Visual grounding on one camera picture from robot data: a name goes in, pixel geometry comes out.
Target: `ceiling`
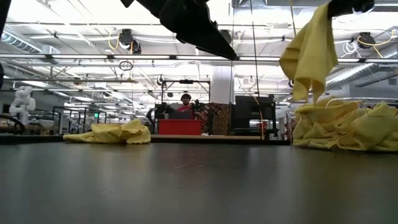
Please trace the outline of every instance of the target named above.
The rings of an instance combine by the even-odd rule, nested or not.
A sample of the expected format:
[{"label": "ceiling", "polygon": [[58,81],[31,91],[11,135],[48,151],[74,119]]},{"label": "ceiling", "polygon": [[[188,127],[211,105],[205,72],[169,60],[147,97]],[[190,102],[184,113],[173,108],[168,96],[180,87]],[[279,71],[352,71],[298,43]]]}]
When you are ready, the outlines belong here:
[{"label": "ceiling", "polygon": [[[268,5],[264,1],[254,1],[253,12],[241,5],[231,7],[231,0],[212,0],[208,2],[211,20],[216,20],[219,29],[227,29],[233,38],[232,46],[239,56],[279,57],[283,53],[290,39],[294,38],[292,16],[289,1],[271,1]],[[322,1],[294,1],[294,21],[299,31],[312,17],[316,7]],[[376,1],[382,4],[392,4],[392,1]],[[32,44],[51,45],[61,54],[129,54],[126,50],[118,48],[113,50],[108,43],[111,37],[111,45],[115,46],[117,33],[121,29],[132,29],[134,38],[139,40],[143,55],[209,55],[195,50],[194,46],[181,44],[175,39],[175,35],[160,25],[159,20],[137,1],[132,6],[125,8],[121,2],[95,1],[95,0],[51,0],[48,1],[51,9],[44,6],[41,0],[12,0],[6,29],[11,30]],[[359,32],[370,32],[377,43],[390,39],[392,30],[396,27],[398,12],[371,12],[362,15],[348,15],[333,19],[333,35],[335,38],[336,52],[339,57],[358,58],[375,57],[374,49],[352,50],[352,46],[346,46],[346,41],[351,37],[356,38]],[[383,50],[396,44],[394,38],[388,44],[379,47]],[[0,42],[0,53],[25,53],[4,42]],[[184,62],[135,60],[132,72],[123,72],[118,68],[119,61],[104,62],[104,60],[83,60],[90,66],[78,66],[76,60],[61,60],[60,65],[43,63],[39,60],[19,59],[15,62],[27,66],[41,74],[49,75],[51,68],[56,78],[90,78],[90,79],[118,79],[127,80],[131,77],[138,81],[132,83],[107,83],[105,88],[115,90],[159,90],[157,79],[162,75],[166,80],[192,79],[207,81],[213,75],[218,75],[215,67],[220,66],[211,62]],[[257,69],[254,63],[234,63],[234,89],[251,91],[253,78],[258,75],[259,88],[264,91],[291,91],[288,79],[277,65],[260,64]],[[90,88],[85,83],[74,85],[73,83],[50,83],[58,88]],[[186,85],[175,83],[169,91],[174,91],[174,97],[166,100],[178,101],[182,90],[197,91],[193,93],[194,99],[208,99],[208,87],[199,84]],[[137,103],[154,103],[158,93],[150,96],[147,93],[125,94]]]}]

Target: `hanging yellow cloth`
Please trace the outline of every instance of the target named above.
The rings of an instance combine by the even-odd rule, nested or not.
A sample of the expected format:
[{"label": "hanging yellow cloth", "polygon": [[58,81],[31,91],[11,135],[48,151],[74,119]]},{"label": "hanging yellow cloth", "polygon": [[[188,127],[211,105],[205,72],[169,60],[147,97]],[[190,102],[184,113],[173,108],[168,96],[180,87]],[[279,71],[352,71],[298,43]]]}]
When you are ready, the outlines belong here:
[{"label": "hanging yellow cloth", "polygon": [[296,109],[295,146],[355,151],[398,151],[398,110],[380,103],[359,109],[358,102],[328,100]]},{"label": "hanging yellow cloth", "polygon": [[145,144],[150,142],[150,132],[140,120],[127,124],[92,124],[84,134],[67,134],[63,139],[71,142]]},{"label": "hanging yellow cloth", "polygon": [[314,102],[325,91],[325,78],[337,65],[328,4],[320,6],[312,19],[287,46],[279,60],[285,75],[294,80],[293,99],[306,100],[312,88]]}]

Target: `red container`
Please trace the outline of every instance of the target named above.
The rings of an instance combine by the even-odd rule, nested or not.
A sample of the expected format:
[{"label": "red container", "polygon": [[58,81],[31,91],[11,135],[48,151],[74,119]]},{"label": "red container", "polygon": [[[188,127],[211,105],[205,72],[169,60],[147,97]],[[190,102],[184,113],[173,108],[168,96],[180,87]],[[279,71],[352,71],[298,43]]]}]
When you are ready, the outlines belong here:
[{"label": "red container", "polygon": [[159,134],[201,135],[201,120],[198,119],[160,119]]}]

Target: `yellow towel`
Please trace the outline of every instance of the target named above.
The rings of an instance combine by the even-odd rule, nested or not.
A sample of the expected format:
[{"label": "yellow towel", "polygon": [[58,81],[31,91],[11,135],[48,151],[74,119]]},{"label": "yellow towel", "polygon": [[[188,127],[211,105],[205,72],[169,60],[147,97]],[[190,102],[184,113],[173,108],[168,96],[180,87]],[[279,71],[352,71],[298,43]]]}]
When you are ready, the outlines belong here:
[{"label": "yellow towel", "polygon": [[325,78],[337,65],[328,4],[320,6],[311,21],[287,46],[279,60],[285,75],[294,80],[293,99],[306,100],[312,88],[314,102],[325,91]]},{"label": "yellow towel", "polygon": [[360,109],[358,102],[333,101],[296,109],[295,146],[355,151],[398,151],[398,110],[380,103]]},{"label": "yellow towel", "polygon": [[145,144],[150,142],[150,132],[141,121],[127,124],[92,124],[91,130],[84,134],[68,134],[63,139],[72,142]]}]

